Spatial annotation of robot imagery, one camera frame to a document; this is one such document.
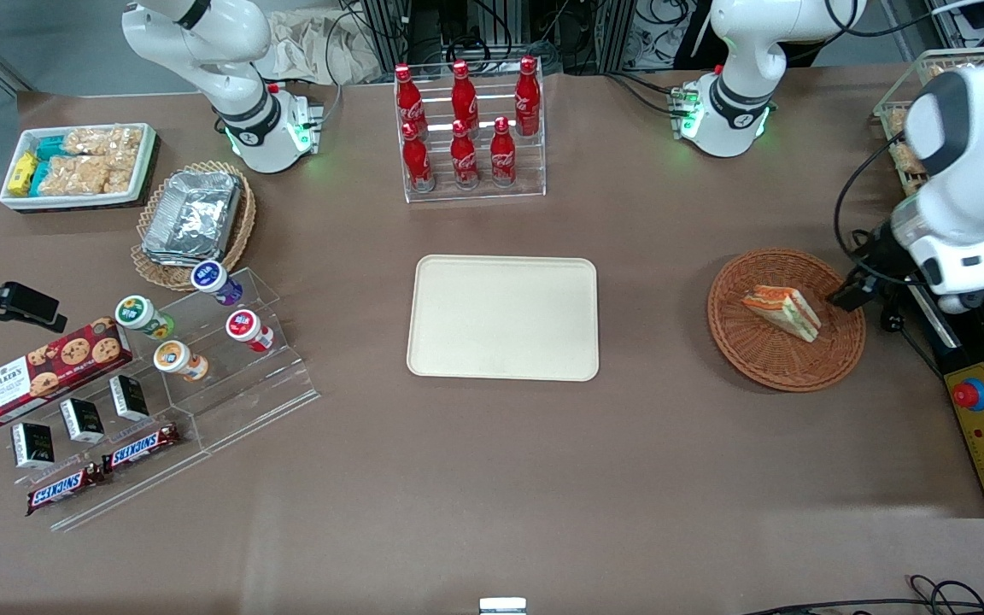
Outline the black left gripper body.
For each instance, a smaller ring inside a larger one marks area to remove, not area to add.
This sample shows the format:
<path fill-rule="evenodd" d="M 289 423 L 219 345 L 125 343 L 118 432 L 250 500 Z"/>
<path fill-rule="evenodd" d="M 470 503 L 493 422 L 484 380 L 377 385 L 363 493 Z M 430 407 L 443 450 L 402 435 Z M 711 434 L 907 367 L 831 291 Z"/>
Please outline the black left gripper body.
<path fill-rule="evenodd" d="M 852 231 L 856 246 L 852 253 L 860 264 L 852 268 L 852 280 L 863 283 L 919 284 L 918 267 L 892 232 L 892 222 L 883 219 L 875 229 Z"/>

